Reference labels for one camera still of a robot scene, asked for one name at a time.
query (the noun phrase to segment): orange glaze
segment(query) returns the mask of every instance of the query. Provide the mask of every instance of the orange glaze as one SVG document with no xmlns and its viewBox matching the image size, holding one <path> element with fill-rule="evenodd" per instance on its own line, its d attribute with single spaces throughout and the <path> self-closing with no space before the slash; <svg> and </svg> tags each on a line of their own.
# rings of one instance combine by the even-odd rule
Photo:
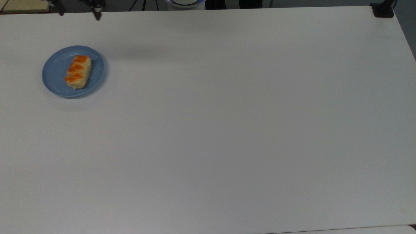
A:
<svg viewBox="0 0 416 234">
<path fill-rule="evenodd" d="M 87 61 L 87 58 L 88 56 L 85 56 L 85 55 L 76 55 L 72 62 L 84 63 Z"/>
<path fill-rule="evenodd" d="M 75 73 L 75 72 L 77 72 L 77 71 L 79 71 L 79 70 L 82 70 L 84 67 L 83 66 L 81 66 L 80 64 L 77 64 L 77 63 L 72 63 L 71 64 L 71 66 L 69 67 L 69 69 L 68 69 L 68 74 L 69 73 Z"/>
</svg>

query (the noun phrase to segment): baked good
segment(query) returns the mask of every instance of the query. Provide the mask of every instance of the baked good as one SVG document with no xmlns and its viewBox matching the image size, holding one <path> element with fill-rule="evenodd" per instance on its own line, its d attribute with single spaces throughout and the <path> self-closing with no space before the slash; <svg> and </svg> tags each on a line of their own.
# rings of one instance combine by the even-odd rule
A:
<svg viewBox="0 0 416 234">
<path fill-rule="evenodd" d="M 82 89 L 88 82 L 91 72 L 91 59 L 86 55 L 76 55 L 65 77 L 67 85 L 73 89 Z"/>
</svg>

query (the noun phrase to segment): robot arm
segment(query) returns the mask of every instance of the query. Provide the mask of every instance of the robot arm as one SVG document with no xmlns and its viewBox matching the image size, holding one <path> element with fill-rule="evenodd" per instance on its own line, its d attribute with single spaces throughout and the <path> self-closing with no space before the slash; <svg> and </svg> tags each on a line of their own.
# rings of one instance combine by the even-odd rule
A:
<svg viewBox="0 0 416 234">
<path fill-rule="evenodd" d="M 66 9 L 64 4 L 61 0 L 47 0 L 49 5 L 55 7 L 60 15 L 64 15 L 66 13 Z M 92 13 L 95 16 L 96 20 L 100 20 L 101 18 L 101 10 L 105 7 L 106 3 L 105 0 L 79 0 L 80 2 L 84 2 L 87 6 L 91 9 Z"/>
</svg>

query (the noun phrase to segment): black cable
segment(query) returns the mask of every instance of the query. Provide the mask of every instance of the black cable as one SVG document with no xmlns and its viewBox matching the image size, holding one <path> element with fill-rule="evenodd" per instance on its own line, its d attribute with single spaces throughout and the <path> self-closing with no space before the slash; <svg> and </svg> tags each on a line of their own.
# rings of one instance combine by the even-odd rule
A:
<svg viewBox="0 0 416 234">
<path fill-rule="evenodd" d="M 131 11 L 134 7 L 134 5 L 136 4 L 137 0 L 134 0 L 133 5 L 131 5 L 129 11 Z M 141 8 L 141 11 L 144 11 L 144 8 L 146 7 L 146 0 L 143 1 L 143 7 Z"/>
<path fill-rule="evenodd" d="M 136 2 L 137 2 L 137 0 L 134 0 L 134 3 L 133 3 L 133 5 L 131 5 L 131 7 L 130 7 L 129 11 L 131 11 L 131 10 L 133 9 L 133 7 L 134 7 L 134 5 L 136 4 Z"/>
</svg>

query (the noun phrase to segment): black stand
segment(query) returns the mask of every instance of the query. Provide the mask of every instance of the black stand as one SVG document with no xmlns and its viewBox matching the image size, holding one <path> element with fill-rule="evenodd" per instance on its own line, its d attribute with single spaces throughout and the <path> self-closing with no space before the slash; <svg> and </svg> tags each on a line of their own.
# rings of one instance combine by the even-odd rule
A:
<svg viewBox="0 0 416 234">
<path fill-rule="evenodd" d="M 385 0 L 382 3 L 371 3 L 374 16 L 377 18 L 393 18 L 394 12 L 391 5 L 395 0 Z"/>
</svg>

